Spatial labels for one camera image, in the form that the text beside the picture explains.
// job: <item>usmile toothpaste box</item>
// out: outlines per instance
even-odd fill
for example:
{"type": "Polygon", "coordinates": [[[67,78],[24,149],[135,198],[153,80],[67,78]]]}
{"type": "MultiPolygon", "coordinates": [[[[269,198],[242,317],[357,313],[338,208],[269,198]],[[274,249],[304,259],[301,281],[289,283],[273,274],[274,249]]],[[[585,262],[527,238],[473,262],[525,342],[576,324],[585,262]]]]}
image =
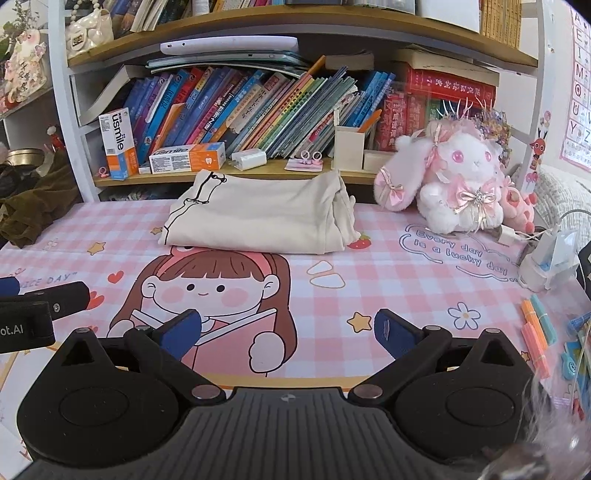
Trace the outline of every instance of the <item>usmile toothpaste box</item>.
{"type": "Polygon", "coordinates": [[[138,157],[131,131],[129,109],[120,108],[100,115],[99,123],[111,178],[125,180],[136,175],[139,172],[138,157]]]}
{"type": "Polygon", "coordinates": [[[150,155],[152,173],[219,170],[226,160],[224,142],[164,147],[150,155]]]}

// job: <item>folded white cloth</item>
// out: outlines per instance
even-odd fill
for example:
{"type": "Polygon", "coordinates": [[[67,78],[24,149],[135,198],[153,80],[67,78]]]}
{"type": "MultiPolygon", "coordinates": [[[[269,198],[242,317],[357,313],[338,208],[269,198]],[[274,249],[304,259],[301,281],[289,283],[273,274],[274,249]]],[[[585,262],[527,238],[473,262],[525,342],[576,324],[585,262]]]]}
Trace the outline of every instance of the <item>folded white cloth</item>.
{"type": "Polygon", "coordinates": [[[310,180],[253,180],[202,170],[173,203],[160,245],[281,254],[342,251],[359,239],[337,171],[310,180]]]}

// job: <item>girl's brown hair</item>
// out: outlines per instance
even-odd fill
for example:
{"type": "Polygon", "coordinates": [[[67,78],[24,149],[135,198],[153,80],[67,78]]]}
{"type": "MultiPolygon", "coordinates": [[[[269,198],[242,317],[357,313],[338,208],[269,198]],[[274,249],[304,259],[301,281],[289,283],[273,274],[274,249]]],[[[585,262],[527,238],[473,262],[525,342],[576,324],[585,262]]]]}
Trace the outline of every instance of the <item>girl's brown hair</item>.
{"type": "MultiPolygon", "coordinates": [[[[263,254],[271,267],[271,272],[279,278],[279,290],[275,295],[263,299],[258,311],[275,309],[275,326],[273,331],[281,337],[285,344],[283,361],[291,358],[297,347],[296,324],[289,310],[291,275],[287,260],[278,254],[263,254]]],[[[142,304],[142,285],[144,281],[156,275],[158,270],[173,256],[162,255],[152,260],[138,275],[129,295],[120,311],[111,321],[111,327],[121,320],[129,320],[134,310],[142,304]]],[[[265,276],[257,264],[239,252],[224,250],[205,250],[188,255],[177,261],[159,275],[160,280],[170,281],[177,277],[183,278],[248,278],[252,276],[263,281],[265,276]]]]}

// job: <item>white tablet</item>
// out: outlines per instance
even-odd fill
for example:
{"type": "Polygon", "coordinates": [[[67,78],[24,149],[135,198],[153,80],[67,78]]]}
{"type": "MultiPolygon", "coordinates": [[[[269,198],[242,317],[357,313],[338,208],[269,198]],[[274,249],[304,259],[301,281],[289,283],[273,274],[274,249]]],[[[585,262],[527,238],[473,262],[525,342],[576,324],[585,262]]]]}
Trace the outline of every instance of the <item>white tablet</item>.
{"type": "Polygon", "coordinates": [[[189,38],[160,44],[165,55],[192,55],[215,51],[289,50],[298,52],[297,38],[267,35],[237,35],[236,37],[189,38]]]}

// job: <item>desk mat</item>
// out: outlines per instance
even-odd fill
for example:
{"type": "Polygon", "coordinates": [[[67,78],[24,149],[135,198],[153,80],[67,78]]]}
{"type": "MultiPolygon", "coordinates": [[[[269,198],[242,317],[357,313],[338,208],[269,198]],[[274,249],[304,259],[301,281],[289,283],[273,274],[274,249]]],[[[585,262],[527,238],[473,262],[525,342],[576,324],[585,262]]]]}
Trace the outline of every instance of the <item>desk mat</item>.
{"type": "MultiPolygon", "coordinates": [[[[74,328],[117,336],[126,324],[120,320],[159,325],[186,308],[209,318],[202,340],[208,338],[183,361],[226,388],[337,385],[347,391],[392,361],[374,336],[381,308],[454,336],[500,328],[529,360],[519,304],[531,292],[517,283],[517,245],[503,247],[482,232],[444,238],[430,233],[414,210],[356,205],[363,235],[343,252],[171,250],[158,245],[170,203],[77,205],[35,245],[0,251],[0,277],[16,276],[22,293],[77,280],[92,292],[86,311],[55,322],[54,346],[0,355],[0,438],[10,434],[18,446],[18,405],[74,328]]],[[[555,364],[561,325],[591,311],[591,302],[575,279],[540,299],[561,336],[549,352],[555,364]]],[[[567,395],[563,390],[554,394],[567,395]]],[[[27,453],[18,451],[14,466],[0,458],[0,479],[22,468],[17,463],[27,453]]]]}

